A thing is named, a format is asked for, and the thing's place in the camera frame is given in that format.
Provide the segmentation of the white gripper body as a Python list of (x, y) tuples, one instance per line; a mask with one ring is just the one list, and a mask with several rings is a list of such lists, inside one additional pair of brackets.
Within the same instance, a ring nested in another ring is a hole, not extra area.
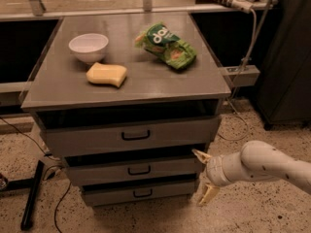
[(206, 176), (215, 186), (227, 186), (232, 181), (225, 175), (229, 167), (230, 157), (219, 155), (211, 157), (206, 164)]

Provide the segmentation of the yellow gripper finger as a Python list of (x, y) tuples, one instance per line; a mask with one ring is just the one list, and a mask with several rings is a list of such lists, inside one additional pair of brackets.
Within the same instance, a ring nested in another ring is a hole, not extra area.
[(198, 158), (198, 160), (203, 164), (207, 164), (209, 160), (212, 158), (210, 154), (204, 151), (201, 151), (201, 150), (193, 149), (192, 152)]
[(218, 193), (220, 192), (220, 188), (215, 186), (211, 183), (206, 183), (202, 190), (202, 196), (198, 201), (199, 206), (205, 206), (208, 204), (212, 199), (214, 199)]

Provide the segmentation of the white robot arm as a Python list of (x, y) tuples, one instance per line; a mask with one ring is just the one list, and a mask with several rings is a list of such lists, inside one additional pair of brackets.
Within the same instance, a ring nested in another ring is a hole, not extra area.
[(192, 150), (205, 165), (209, 182), (204, 185), (200, 206), (209, 203), (223, 186), (236, 182), (284, 180), (311, 194), (311, 164), (294, 159), (263, 141), (249, 141), (235, 153), (212, 156)]

